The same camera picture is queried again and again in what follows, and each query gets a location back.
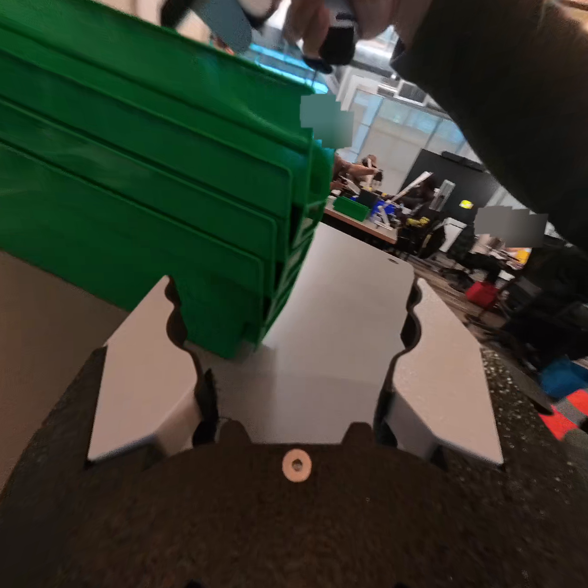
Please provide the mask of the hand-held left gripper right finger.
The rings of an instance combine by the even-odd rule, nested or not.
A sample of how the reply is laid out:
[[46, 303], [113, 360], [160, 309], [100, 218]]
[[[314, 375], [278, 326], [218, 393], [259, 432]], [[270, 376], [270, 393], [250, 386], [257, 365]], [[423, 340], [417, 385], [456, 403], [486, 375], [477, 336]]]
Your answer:
[[413, 284], [373, 426], [376, 439], [430, 461], [439, 447], [502, 465], [481, 346], [424, 279]]

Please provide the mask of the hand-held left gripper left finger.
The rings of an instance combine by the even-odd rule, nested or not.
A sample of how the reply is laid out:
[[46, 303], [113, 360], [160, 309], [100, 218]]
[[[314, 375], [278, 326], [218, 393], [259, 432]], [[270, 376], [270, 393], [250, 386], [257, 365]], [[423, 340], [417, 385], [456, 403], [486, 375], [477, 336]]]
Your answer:
[[185, 347], [180, 307], [174, 280], [164, 276], [107, 340], [89, 462], [142, 446], [172, 456], [215, 440], [214, 377]]

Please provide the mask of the wooden edged table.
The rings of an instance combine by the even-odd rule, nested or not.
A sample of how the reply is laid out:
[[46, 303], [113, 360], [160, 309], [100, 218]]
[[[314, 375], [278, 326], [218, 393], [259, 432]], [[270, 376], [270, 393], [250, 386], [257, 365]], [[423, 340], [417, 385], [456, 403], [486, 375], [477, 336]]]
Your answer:
[[338, 212], [337, 210], [325, 207], [323, 211], [322, 220], [324, 220], [327, 217], [337, 219], [348, 226], [360, 230], [362, 233], [371, 235], [372, 237], [380, 239], [390, 245], [395, 245], [397, 242], [398, 236], [397, 231], [395, 229], [381, 227], [378, 224], [369, 220], [364, 220], [363, 222], [360, 222], [352, 217], [349, 217], [343, 213]]

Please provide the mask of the person's right hand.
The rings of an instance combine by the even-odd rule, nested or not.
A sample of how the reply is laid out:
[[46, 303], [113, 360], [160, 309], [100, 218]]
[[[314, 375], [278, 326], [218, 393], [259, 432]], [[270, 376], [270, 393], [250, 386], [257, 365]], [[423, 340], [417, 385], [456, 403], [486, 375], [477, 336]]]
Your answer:
[[[389, 26], [409, 47], [422, 23], [431, 1], [352, 1], [358, 36], [372, 40]], [[330, 26], [325, 1], [292, 1], [286, 12], [283, 35], [290, 43], [303, 42], [304, 51], [318, 55]]]

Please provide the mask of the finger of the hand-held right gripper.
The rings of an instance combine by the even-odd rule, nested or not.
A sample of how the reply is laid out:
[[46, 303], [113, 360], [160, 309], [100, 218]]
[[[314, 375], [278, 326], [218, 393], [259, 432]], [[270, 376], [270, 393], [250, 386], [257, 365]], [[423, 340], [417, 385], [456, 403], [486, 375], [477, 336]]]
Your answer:
[[193, 11], [236, 54], [252, 42], [252, 27], [238, 1], [194, 1]]

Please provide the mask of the black partition screen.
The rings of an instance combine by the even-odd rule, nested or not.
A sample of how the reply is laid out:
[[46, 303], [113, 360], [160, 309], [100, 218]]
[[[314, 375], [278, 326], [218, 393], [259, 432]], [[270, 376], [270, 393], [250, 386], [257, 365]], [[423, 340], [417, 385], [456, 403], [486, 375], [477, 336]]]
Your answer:
[[479, 162], [448, 151], [437, 154], [422, 149], [401, 184], [404, 189], [423, 172], [431, 172], [441, 185], [454, 183], [442, 212], [463, 224], [472, 224], [479, 208], [484, 208], [499, 188], [499, 183]]

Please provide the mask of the red box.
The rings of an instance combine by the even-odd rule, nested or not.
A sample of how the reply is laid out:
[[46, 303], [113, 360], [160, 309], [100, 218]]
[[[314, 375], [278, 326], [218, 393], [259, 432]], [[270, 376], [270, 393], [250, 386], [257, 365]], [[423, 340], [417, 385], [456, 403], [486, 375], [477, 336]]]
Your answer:
[[468, 302], [481, 309], [490, 309], [496, 304], [499, 289], [490, 282], [475, 282], [465, 292]]

